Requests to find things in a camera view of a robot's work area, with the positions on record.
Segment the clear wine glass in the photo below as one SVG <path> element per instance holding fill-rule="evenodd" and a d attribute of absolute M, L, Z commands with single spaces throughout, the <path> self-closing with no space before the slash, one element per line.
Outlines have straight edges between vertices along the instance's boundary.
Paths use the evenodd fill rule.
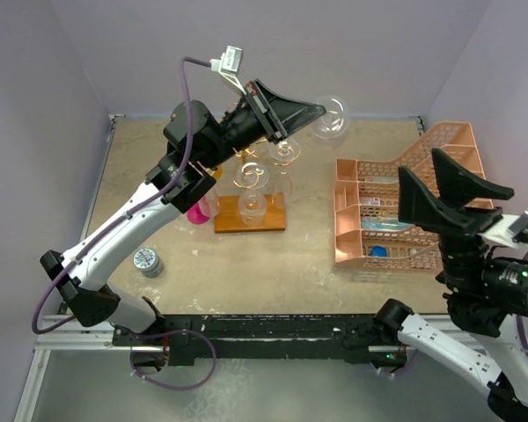
<path fill-rule="evenodd" d="M 314 102 L 323 106 L 326 113 L 310 125 L 312 138 L 324 148 L 338 149 L 346 140 L 350 123 L 347 103 L 335 95 L 320 96 Z"/>
<path fill-rule="evenodd" d="M 238 197 L 238 212 L 247 226 L 256 226 L 264 221 L 268 202 L 263 189 L 268 181 L 269 170 L 264 164 L 245 162 L 236 170 L 233 182 L 242 190 Z"/>
<path fill-rule="evenodd" d="M 209 217 L 213 218 L 220 214 L 221 204 L 220 197 L 217 193 L 211 192 L 206 194 L 207 210 L 209 212 Z"/>
<path fill-rule="evenodd" d="M 269 145 L 269 153 L 275 167 L 272 201 L 276 208 L 285 209 L 290 203 L 293 184 L 289 169 L 299 158 L 301 150 L 300 144 L 294 137 Z"/>

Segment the pink plastic goblet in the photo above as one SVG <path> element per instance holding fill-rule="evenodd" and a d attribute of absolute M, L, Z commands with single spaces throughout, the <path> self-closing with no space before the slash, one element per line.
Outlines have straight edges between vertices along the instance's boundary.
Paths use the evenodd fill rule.
<path fill-rule="evenodd" d="M 206 197 L 202 197 L 187 211 L 187 219 L 194 225 L 202 225 L 211 218 L 211 206 Z"/>

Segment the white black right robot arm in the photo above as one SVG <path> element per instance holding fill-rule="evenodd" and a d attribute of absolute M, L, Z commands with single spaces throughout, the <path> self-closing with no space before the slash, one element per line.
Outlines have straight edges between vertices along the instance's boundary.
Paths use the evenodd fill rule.
<path fill-rule="evenodd" d="M 528 253 L 528 209 L 506 215 L 475 199 L 509 200 L 514 192 L 485 180 L 441 149 L 431 152 L 437 189 L 399 169 L 401 222 L 438 236 L 451 321 L 477 340 L 477 352 L 434 328 L 404 303 L 388 300 L 373 318 L 384 344 L 412 346 L 461 376 L 504 421 L 528 421 L 528 259 L 495 257 L 498 247 Z"/>

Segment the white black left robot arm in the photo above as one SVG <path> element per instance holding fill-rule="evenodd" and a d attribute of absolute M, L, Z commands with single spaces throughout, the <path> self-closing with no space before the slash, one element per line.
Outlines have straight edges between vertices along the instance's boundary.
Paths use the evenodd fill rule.
<path fill-rule="evenodd" d="M 217 120 L 196 99 L 179 104 L 163 130 L 165 155 L 132 196 L 79 244 L 47 251 L 40 263 L 83 327 L 109 322 L 145 345 L 163 336 L 164 318 L 147 298 L 109 287 L 119 264 L 216 184 L 219 165 L 253 143 L 282 142 L 326 114 L 320 104 L 285 98 L 253 80 L 232 111 Z"/>

